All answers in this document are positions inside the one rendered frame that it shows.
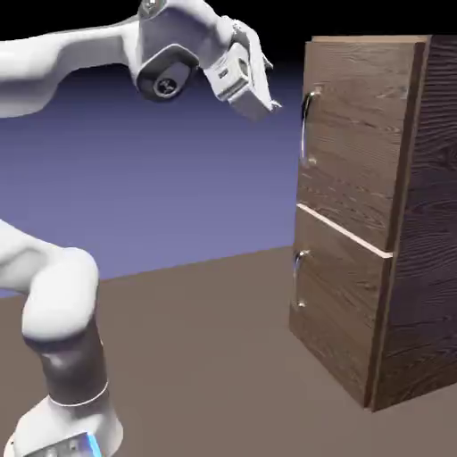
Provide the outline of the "small wooden cabinet door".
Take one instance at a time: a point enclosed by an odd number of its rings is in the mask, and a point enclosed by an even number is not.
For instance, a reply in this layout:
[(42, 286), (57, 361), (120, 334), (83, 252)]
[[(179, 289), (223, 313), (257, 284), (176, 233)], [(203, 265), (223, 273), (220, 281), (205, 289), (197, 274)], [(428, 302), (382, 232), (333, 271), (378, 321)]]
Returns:
[(379, 314), (393, 255), (298, 204), (296, 251), (309, 250), (298, 276), (304, 309), (290, 304), (289, 327), (361, 406), (370, 402)]

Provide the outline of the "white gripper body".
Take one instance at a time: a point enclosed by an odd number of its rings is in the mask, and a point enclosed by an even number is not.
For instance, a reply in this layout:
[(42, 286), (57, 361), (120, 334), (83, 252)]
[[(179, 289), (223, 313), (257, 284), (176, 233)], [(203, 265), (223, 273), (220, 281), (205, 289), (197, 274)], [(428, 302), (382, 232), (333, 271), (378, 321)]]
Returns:
[(248, 53), (248, 81), (236, 90), (228, 102), (240, 114), (251, 120), (259, 120), (271, 113), (274, 108), (271, 102), (261, 42), (258, 34), (242, 21), (234, 20), (234, 39)]

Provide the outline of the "brown wooden cabinet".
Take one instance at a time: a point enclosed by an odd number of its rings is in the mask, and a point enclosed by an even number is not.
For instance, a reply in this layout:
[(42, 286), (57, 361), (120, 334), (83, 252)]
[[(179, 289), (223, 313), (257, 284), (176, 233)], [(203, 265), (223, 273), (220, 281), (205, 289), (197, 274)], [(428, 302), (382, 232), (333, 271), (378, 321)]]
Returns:
[(349, 37), (427, 40), (363, 406), (379, 411), (457, 383), (457, 36)]

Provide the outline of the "large wooden cabinet door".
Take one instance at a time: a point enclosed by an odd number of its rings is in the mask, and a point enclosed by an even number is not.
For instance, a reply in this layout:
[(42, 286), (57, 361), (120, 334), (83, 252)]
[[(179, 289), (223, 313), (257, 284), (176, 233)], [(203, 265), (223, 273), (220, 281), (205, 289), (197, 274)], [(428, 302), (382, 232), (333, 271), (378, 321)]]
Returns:
[(388, 252), (397, 175), (418, 97), (423, 37), (316, 37), (307, 43), (309, 98), (297, 200)]

